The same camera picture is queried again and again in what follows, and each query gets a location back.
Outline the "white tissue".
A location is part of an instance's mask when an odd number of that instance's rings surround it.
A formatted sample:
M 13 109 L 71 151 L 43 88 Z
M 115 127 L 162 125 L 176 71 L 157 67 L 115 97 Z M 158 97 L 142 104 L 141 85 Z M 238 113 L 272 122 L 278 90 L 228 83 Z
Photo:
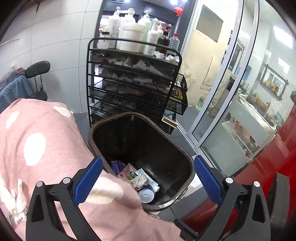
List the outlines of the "white tissue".
M 131 180 L 131 185 L 135 189 L 140 189 L 146 183 L 147 177 L 145 175 L 140 174 Z

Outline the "purple paper cup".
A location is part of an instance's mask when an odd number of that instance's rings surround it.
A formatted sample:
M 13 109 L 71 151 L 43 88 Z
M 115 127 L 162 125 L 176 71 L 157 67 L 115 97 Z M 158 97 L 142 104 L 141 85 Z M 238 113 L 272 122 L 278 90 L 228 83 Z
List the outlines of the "purple paper cup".
M 158 184 L 146 181 L 141 190 L 138 192 L 141 203 L 147 204 L 152 202 L 159 189 L 160 187 Z

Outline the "pink snack wrapper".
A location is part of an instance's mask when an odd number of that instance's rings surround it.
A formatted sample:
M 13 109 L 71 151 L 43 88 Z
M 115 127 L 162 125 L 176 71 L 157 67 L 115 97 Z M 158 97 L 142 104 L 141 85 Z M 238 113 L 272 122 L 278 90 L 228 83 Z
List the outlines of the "pink snack wrapper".
M 128 163 L 125 168 L 117 175 L 118 178 L 124 179 L 124 180 L 133 180 L 137 176 L 135 173 L 137 170 L 134 168 L 133 165 Z

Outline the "dark brown trash bin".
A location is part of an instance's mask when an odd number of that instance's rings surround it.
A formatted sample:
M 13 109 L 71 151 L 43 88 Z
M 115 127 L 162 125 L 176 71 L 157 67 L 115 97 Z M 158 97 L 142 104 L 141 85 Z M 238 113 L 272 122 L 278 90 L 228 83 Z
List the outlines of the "dark brown trash bin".
M 93 124 L 88 134 L 91 152 L 103 161 L 106 172 L 114 174 L 113 161 L 143 169 L 160 190 L 146 212 L 164 210 L 176 202 L 194 179 L 192 157 L 153 121 L 140 113 L 126 112 Z

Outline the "red cabinet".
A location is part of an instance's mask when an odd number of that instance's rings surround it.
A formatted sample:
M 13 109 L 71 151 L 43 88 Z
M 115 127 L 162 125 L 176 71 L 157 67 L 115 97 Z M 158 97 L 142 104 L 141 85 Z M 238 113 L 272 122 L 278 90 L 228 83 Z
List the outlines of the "red cabinet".
M 292 107 L 284 125 L 260 155 L 242 170 L 234 180 L 249 185 L 258 181 L 267 198 L 276 173 L 287 176 L 290 180 L 290 204 L 287 222 L 295 213 L 295 105 Z M 202 232 L 213 217 L 217 204 L 207 199 L 200 207 L 183 219 L 184 223 L 196 232 Z

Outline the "pink dotted blanket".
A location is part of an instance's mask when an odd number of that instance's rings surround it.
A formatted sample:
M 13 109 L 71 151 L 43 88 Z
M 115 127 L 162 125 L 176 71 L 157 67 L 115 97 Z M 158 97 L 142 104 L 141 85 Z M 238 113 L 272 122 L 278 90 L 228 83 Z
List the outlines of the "pink dotted blanket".
M 73 114 L 62 103 L 18 99 L 1 113 L 1 209 L 13 216 L 22 240 L 36 183 L 60 183 L 93 158 Z M 143 210 L 130 184 L 106 172 L 79 209 L 102 240 L 181 238 L 175 224 Z

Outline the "purple wrapper in bin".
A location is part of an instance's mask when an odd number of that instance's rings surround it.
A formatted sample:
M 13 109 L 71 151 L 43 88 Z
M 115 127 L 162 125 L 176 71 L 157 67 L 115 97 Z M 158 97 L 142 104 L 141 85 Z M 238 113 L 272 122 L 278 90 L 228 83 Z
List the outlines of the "purple wrapper in bin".
M 121 161 L 112 161 L 111 162 L 111 168 L 112 171 L 118 175 L 124 168 L 126 167 L 126 164 L 124 164 Z

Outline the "blue cloth on chair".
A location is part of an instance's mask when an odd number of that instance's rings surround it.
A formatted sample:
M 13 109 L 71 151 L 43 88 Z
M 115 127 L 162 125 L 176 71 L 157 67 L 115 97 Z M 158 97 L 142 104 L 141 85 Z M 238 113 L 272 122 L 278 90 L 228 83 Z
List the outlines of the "blue cloth on chair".
M 15 100 L 28 98 L 32 93 L 33 91 L 25 75 L 15 78 L 1 90 L 1 113 Z

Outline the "clear bottle red cap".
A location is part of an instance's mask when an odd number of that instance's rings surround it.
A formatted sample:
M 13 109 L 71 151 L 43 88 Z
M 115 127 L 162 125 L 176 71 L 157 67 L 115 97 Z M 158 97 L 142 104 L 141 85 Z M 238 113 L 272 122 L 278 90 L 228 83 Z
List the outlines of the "clear bottle red cap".
M 169 44 L 169 48 L 173 50 L 173 51 L 170 51 L 171 55 L 173 56 L 177 55 L 179 44 L 180 44 L 179 34 L 174 33 L 173 36 L 170 38 L 170 44 Z

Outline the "brown bottle on trolley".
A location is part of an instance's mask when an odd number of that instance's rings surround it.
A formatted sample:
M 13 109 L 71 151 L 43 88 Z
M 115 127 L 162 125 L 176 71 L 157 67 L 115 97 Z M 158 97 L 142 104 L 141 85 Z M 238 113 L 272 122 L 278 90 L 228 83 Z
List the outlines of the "brown bottle on trolley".
M 165 32 L 163 33 L 163 36 L 160 37 L 160 38 L 158 39 L 157 44 L 158 44 L 158 45 L 162 45 L 162 46 L 166 46 L 166 47 L 169 46 L 169 44 L 170 44 L 170 39 L 169 39 L 169 37 L 168 37 L 168 32 L 167 32 L 167 31 L 165 31 Z M 166 55 L 167 55 L 167 52 L 168 52 L 167 49 L 165 49 L 165 48 L 161 48 L 161 47 L 156 47 L 156 51 L 157 51 L 157 52 L 160 52 L 160 53 L 163 53 L 164 56 L 166 56 Z

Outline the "white tub on trolley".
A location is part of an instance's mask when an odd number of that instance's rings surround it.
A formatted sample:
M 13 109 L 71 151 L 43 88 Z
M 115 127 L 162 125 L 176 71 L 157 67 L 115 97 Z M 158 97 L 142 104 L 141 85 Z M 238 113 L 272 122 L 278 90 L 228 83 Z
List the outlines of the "white tub on trolley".
M 142 44 L 136 41 L 142 41 L 145 34 L 145 26 L 138 23 L 129 24 L 123 27 L 119 50 L 133 53 L 139 53 Z

